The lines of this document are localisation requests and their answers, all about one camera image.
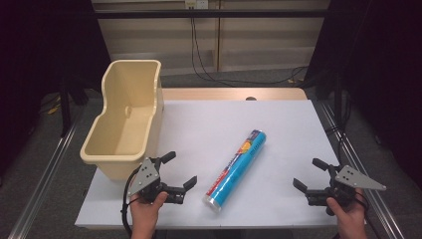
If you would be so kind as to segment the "black metal stand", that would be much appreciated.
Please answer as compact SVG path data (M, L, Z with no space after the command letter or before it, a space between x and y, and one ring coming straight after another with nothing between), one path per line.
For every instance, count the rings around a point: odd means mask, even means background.
M67 76L62 77L60 82L60 99L62 110L62 134L64 137L71 128L72 116L69 101L69 79Z

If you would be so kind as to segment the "white wall outlet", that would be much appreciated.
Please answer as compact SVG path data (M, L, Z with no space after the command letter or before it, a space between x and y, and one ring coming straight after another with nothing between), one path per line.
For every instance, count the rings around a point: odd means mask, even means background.
M208 0L184 0L184 3L188 10L207 10L209 8Z

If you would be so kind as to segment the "white table sheet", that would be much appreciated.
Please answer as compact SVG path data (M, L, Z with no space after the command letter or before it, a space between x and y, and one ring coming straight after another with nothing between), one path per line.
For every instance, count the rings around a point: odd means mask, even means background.
M204 202L206 191L249 133L267 140L220 211ZM168 101L164 106L158 152L175 152L160 168L161 179L196 185L181 205L165 204L160 229L311 228L335 220L324 208L310 206L293 186L294 179L325 188L326 172L313 166L320 158L337 162L314 105L310 101Z

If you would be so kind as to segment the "beige plastic bin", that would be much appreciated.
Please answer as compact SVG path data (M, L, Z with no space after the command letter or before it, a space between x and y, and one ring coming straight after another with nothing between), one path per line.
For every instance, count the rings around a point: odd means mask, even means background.
M84 163L111 180L128 178L157 154L164 100L157 60L118 60L102 79L103 110L81 148Z

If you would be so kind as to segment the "person's left hand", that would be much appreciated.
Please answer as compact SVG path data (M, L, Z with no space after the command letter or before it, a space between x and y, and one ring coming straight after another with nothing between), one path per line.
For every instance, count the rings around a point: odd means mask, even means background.
M139 195L130 197L130 213L132 217L132 231L152 231L158 220L158 211L167 198L165 191L160 192L151 203L145 202Z

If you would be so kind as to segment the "black horizontal bar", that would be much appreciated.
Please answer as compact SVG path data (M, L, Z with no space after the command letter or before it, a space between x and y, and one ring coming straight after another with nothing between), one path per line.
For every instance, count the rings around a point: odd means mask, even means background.
M164 18L323 18L327 10L145 10L95 12L99 19L164 19Z

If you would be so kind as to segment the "dark curtain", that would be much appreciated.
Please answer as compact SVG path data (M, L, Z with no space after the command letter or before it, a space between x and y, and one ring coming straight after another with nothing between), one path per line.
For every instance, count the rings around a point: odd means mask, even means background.
M349 92L422 188L422 0L329 0L305 82Z

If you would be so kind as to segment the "person's right hand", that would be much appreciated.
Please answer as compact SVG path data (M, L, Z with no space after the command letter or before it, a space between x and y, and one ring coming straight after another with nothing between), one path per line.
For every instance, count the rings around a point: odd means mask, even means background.
M337 231L365 231L365 208L358 202L353 202L347 209L343 209L337 201L329 197L326 200L328 207L337 219Z

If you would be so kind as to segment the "metal floor rail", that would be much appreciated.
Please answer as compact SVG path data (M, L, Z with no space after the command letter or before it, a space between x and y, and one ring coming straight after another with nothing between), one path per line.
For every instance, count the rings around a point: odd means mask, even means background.
M338 161L350 165L363 175L368 176L366 168L361 162L346 133L337 127L334 111L329 103L322 101L317 102L316 104L316 108L322 112L323 119L328 123L328 132L335 136L336 146L334 148ZM381 194L374 189L365 189L364 192L370 205L370 211L376 215L383 231L386 233L386 238L405 239L395 217L383 200Z
M76 109L75 115L71 117L71 124L65 134L60 137L56 148L49 159L49 163L43 172L41 179L38 181L36 188L22 213L18 217L8 239L26 239L31 226L43 204L46 195L49 191L50 185L55 177L55 174L61 164L61 161L66 154L70 143L74 137L77 125L81 120L83 109Z

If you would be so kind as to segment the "blue plastic wrap roll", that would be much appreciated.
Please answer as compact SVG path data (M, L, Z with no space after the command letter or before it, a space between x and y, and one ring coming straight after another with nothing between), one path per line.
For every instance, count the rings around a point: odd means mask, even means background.
M254 129L204 195L204 203L219 212L262 150L267 136Z

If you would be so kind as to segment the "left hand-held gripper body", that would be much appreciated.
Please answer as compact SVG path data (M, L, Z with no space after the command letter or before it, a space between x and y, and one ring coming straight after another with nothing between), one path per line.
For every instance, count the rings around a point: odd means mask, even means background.
M127 196L139 195L147 202L153 202L161 191L161 178L159 158L147 158L143 161L130 181Z

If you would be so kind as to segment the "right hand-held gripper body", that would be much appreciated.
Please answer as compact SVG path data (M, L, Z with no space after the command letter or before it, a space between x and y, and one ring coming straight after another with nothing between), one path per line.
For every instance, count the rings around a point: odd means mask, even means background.
M341 207L348 207L356 200L356 188L385 191L387 187L349 165L327 168L330 176L327 196L336 200Z

